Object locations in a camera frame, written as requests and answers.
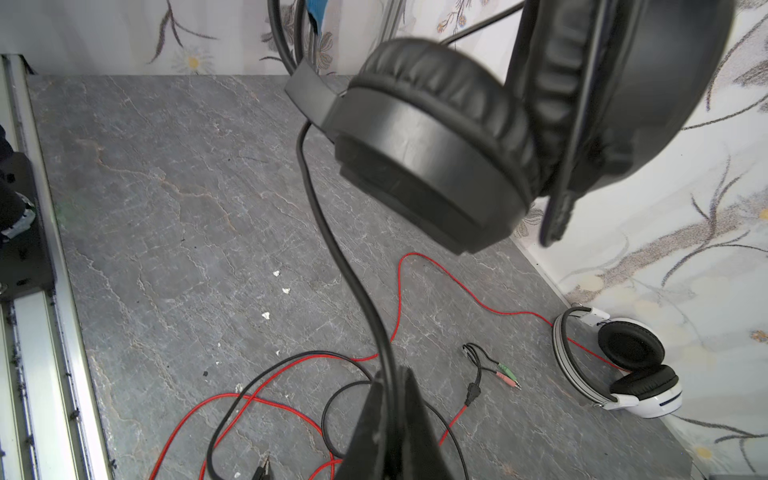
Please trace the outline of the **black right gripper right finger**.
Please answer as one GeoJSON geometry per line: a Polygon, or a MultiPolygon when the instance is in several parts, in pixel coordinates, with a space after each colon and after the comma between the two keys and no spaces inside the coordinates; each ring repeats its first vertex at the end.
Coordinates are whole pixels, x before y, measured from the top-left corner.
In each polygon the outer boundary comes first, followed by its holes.
{"type": "Polygon", "coordinates": [[[439,451],[415,374],[410,368],[400,368],[398,392],[398,478],[452,479],[439,451]]]}

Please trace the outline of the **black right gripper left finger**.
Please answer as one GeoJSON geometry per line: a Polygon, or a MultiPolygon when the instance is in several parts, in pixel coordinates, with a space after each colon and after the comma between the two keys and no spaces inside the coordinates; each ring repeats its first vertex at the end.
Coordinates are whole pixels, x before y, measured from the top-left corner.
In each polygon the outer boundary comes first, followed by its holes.
{"type": "Polygon", "coordinates": [[[377,373],[364,402],[348,450],[339,465],[336,479],[382,480],[387,454],[385,386],[377,373]]]}

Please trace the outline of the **black headphones with blue band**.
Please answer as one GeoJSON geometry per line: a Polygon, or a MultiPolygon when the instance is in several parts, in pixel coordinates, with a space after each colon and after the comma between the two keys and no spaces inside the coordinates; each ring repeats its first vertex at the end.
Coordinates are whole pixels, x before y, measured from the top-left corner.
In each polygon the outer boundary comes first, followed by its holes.
{"type": "Polygon", "coordinates": [[[539,241],[575,203],[654,160],[713,78],[732,1],[525,1],[507,76],[448,41],[378,45],[344,94],[287,46],[286,91],[341,175],[461,255],[508,238],[540,197],[539,241]]]}

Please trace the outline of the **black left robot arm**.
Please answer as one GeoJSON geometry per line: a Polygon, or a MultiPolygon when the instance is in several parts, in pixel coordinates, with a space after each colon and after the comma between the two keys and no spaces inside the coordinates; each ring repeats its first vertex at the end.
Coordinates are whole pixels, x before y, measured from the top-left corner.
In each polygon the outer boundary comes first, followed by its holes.
{"type": "MultiPolygon", "coordinates": [[[[1,164],[11,162],[20,167],[21,186],[32,186],[31,165],[29,159],[16,152],[6,138],[6,131],[1,128],[1,164]]],[[[5,246],[16,237],[31,229],[37,218],[37,207],[29,196],[35,194],[11,187],[11,175],[1,172],[1,246],[5,246]]]]}

